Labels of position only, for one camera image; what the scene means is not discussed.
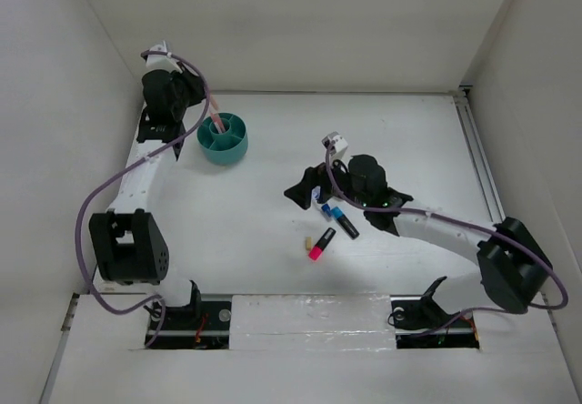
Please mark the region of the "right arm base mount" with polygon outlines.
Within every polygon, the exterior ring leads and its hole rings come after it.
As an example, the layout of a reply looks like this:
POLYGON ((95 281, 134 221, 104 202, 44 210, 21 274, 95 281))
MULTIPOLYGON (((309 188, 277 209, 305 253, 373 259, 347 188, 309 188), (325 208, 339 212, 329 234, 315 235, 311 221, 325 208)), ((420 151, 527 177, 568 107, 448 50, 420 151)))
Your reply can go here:
POLYGON ((397 295, 390 298, 391 311, 386 323, 396 333, 397 349, 480 349, 477 328, 472 318, 458 318, 446 328, 453 314, 447 314, 434 295, 446 277, 436 279, 421 295, 397 295))

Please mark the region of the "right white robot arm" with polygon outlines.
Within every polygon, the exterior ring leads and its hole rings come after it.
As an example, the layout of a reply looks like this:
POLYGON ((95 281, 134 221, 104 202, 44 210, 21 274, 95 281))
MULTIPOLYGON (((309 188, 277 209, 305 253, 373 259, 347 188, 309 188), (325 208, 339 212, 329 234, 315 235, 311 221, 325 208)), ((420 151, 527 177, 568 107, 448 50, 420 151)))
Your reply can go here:
POLYGON ((460 312, 483 309, 525 314, 554 269, 525 225, 512 217, 480 226, 440 214, 390 187, 370 155, 348 163, 326 159, 304 171, 284 195, 303 209, 332 198, 362 210, 368 223, 395 237, 420 240, 473 263, 459 278, 437 278, 413 304, 425 322, 442 325, 460 312))

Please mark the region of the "peach pink pen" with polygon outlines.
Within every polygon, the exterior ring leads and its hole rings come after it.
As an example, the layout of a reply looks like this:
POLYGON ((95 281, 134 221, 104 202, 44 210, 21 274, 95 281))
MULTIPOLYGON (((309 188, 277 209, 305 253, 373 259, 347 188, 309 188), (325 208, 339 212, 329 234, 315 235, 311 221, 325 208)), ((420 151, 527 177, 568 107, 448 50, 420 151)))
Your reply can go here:
POLYGON ((212 95, 210 95, 208 97, 208 99, 209 99, 209 103, 210 103, 209 115, 211 116, 212 122, 213 122, 213 115, 219 115, 218 105, 217 105, 217 102, 215 101, 215 99, 213 98, 212 95))

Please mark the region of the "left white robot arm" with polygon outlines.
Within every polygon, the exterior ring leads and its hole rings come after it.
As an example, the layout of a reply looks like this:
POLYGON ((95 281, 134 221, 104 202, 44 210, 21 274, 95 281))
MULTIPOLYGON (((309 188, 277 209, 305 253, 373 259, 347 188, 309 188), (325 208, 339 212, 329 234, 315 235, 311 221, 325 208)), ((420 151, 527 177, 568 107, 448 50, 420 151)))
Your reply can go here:
POLYGON ((90 217, 89 232, 103 280, 160 289, 173 320, 192 328, 203 315, 200 292, 194 281, 170 268, 169 248, 153 214, 183 144, 176 143, 155 156, 152 153, 186 133, 186 110, 205 99, 204 85, 187 70, 156 69, 142 77, 142 86, 145 103, 127 164, 142 158, 146 161, 123 175, 107 210, 90 217))

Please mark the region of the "teal round divided container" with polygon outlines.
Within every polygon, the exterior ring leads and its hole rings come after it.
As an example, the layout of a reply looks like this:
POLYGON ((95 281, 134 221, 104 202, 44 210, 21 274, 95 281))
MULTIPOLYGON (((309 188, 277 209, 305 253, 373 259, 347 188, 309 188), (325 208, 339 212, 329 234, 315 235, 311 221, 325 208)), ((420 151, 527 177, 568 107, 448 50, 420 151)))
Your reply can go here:
POLYGON ((226 131, 218 133, 211 118, 207 117, 197 129, 196 137, 209 162, 219 166, 230 166, 239 162, 248 149, 246 124, 241 117, 232 113, 218 115, 226 131))

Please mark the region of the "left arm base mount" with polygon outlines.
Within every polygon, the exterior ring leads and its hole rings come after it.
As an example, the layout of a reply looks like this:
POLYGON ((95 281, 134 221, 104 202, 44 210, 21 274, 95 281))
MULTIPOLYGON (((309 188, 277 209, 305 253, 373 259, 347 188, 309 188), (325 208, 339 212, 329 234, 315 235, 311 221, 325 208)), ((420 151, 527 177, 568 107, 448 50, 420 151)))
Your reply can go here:
POLYGON ((229 349, 232 317, 231 295, 203 295, 192 283, 190 303, 183 307, 166 308, 154 301, 145 307, 149 322, 145 346, 150 349, 229 349))

